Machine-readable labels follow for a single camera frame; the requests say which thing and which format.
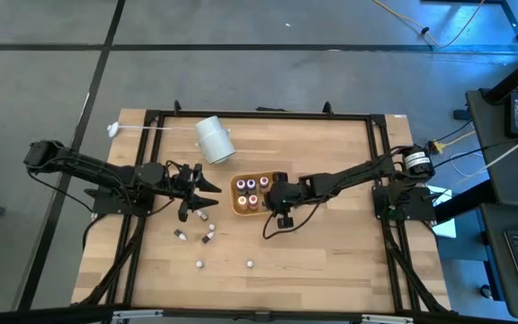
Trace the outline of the black overhead crossbar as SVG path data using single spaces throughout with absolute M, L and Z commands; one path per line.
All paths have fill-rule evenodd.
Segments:
M 124 304 L 76 305 L 65 308 L 14 310 L 0 312 L 0 324 L 88 324 L 111 320 L 150 318 L 203 318 L 250 320 L 267 323 L 275 320 L 348 321 L 356 324 L 518 324 L 517 320 L 485 319 L 453 312 L 401 310 L 391 313 L 281 310 L 203 310 L 145 309 Z

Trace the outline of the black aluminium table frame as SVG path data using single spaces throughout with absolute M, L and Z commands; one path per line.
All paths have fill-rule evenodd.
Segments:
M 156 200 L 148 218 L 135 274 L 121 273 L 113 302 L 135 307 L 255 311 L 391 312 L 393 294 L 371 185 L 344 190 L 328 203 L 292 215 L 299 229 L 278 234 L 267 216 L 241 217 L 231 207 L 229 184 L 239 174 L 283 171 L 291 180 L 334 173 L 390 146 L 412 141 L 404 115 L 384 122 L 308 113 L 224 112 L 234 156 L 205 165 L 205 177 L 222 192 L 207 221 L 177 217 L 177 202 Z M 209 225 L 215 224 L 215 230 Z M 182 231 L 186 240 L 174 235 Z M 214 237 L 204 244 L 210 231 Z M 204 267 L 198 268 L 200 260 Z M 246 266 L 253 260 L 253 268 Z

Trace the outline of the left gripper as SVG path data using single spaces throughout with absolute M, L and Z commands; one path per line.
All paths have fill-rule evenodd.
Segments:
M 187 221 L 188 211 L 197 211 L 203 208 L 217 205 L 217 200 L 194 195 L 197 188 L 201 192 L 221 193 L 222 190 L 209 182 L 202 173 L 202 164 L 194 166 L 178 163 L 165 163 L 165 196 L 180 199 L 181 204 L 178 210 L 179 221 Z

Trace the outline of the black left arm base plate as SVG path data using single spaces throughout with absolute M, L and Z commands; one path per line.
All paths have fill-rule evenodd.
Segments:
M 105 187 L 85 189 L 85 193 L 94 199 L 92 212 L 97 214 L 128 214 L 138 217 L 150 216 L 153 211 L 155 196 L 152 193 L 133 195 L 130 201 L 123 193 Z

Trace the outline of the yellow plastic bin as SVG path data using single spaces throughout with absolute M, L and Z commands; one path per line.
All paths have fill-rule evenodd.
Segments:
M 265 171 L 265 172 L 259 172 L 259 173 L 239 174 L 239 175 L 235 175 L 231 179 L 230 184 L 229 184 L 230 198 L 231 198 L 231 207 L 233 209 L 233 212 L 236 215 L 239 215 L 241 217 L 258 217 L 258 216 L 269 216 L 272 213 L 267 208 L 267 206 L 266 206 L 265 197 L 266 197 L 267 193 L 261 193 L 260 192 L 259 180 L 260 180 L 260 178 L 262 176 L 267 176 L 269 178 L 269 180 L 270 180 L 270 185 L 269 185 L 269 190 L 270 190 L 271 189 L 271 184 L 272 184 L 272 174 L 273 173 L 275 173 L 275 171 Z M 247 208 L 246 211 L 240 211 L 237 208 L 237 198 L 239 196 L 242 196 L 242 195 L 239 195 L 237 193 L 237 189 L 236 189 L 236 182 L 239 179 L 243 179 L 243 180 L 246 180 L 246 181 L 248 179 L 254 179 L 256 181 L 256 194 L 255 195 L 258 197 L 258 209 L 257 210 L 253 211 L 253 210 L 250 210 L 249 208 Z M 247 198 L 247 201 L 248 201 L 248 197 L 250 195 L 252 195 L 252 194 L 248 194 L 247 190 L 246 190 L 245 197 Z

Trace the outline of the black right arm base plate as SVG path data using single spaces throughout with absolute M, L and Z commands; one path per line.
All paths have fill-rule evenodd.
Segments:
M 433 221 L 437 194 L 425 186 L 377 185 L 371 189 L 375 214 L 388 221 Z

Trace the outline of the dark grey desk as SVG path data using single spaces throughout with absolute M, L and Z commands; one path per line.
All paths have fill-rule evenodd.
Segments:
M 485 149 L 485 161 L 490 163 L 515 146 L 505 136 L 505 108 L 488 103 L 478 90 L 468 91 L 466 99 L 479 143 Z M 507 309 L 518 318 L 518 270 L 505 238 L 508 230 L 518 230 L 518 149 L 490 166 L 487 172 L 496 202 L 484 203 L 480 210 Z

